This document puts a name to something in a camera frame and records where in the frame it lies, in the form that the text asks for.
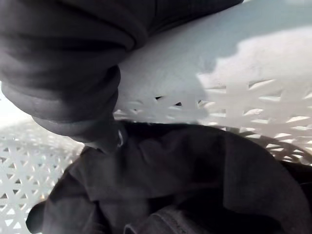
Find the white woven surface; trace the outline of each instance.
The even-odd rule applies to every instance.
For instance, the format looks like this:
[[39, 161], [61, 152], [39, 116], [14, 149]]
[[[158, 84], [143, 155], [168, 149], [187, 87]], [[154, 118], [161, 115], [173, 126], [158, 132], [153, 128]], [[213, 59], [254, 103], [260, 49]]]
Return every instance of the white woven surface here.
[[[152, 39], [121, 67], [117, 118], [198, 122], [312, 164], [312, 4], [252, 0]], [[37, 126], [0, 92], [0, 234], [27, 234], [81, 145]]]

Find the fabric fold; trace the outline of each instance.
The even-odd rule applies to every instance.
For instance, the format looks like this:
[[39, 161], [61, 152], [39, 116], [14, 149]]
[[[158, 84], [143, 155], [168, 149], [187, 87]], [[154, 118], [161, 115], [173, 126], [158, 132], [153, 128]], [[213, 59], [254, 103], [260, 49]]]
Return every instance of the fabric fold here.
[[[90, 148], [59, 182], [71, 187], [66, 178], [74, 178], [85, 190], [78, 197], [99, 208], [111, 233], [143, 225], [162, 209], [212, 234], [311, 233], [311, 189], [304, 193], [297, 177], [257, 144], [204, 126], [124, 125], [129, 140], [120, 152], [110, 156]], [[59, 186], [50, 196], [56, 205], [45, 211], [44, 226], [49, 212], [66, 220], [59, 202], [77, 211], [62, 202], [67, 196]]]
[[116, 150], [124, 132], [112, 118], [117, 65], [152, 33], [240, 2], [2, 0], [3, 93], [42, 127], [64, 136], [75, 132], [76, 140], [104, 152]]

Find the woven plastic pattern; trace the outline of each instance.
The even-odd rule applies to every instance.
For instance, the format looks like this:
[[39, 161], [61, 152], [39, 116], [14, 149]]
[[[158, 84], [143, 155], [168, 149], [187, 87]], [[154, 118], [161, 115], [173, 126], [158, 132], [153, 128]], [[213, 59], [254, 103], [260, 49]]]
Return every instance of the woven plastic pattern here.
[[[311, 61], [309, 1], [248, 1], [133, 53], [120, 66], [115, 116], [218, 127], [277, 159], [310, 165]], [[1, 92], [0, 111], [0, 234], [28, 234], [29, 209], [81, 145], [42, 129]]]

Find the dark gray fabric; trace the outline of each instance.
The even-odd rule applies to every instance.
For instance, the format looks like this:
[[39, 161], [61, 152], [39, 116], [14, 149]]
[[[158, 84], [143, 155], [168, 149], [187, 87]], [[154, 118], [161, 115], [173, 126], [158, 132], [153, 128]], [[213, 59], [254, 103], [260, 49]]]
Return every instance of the dark gray fabric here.
[[66, 170], [44, 211], [28, 216], [31, 231], [312, 233], [312, 170], [285, 169], [255, 143], [210, 127], [125, 128], [129, 140], [119, 152], [90, 148]]
[[118, 63], [148, 36], [242, 0], [1, 0], [2, 91], [44, 128], [113, 151]]

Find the black sleeve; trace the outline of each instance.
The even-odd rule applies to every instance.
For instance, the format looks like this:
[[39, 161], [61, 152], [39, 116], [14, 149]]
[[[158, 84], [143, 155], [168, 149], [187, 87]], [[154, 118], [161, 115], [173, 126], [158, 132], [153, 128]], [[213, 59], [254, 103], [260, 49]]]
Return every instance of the black sleeve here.
[[113, 150], [118, 63], [149, 35], [240, 2], [2, 0], [2, 91], [47, 130]]
[[106, 218], [96, 202], [68, 170], [57, 182], [49, 197], [35, 205], [26, 220], [31, 233], [45, 234], [106, 234], [111, 233]]

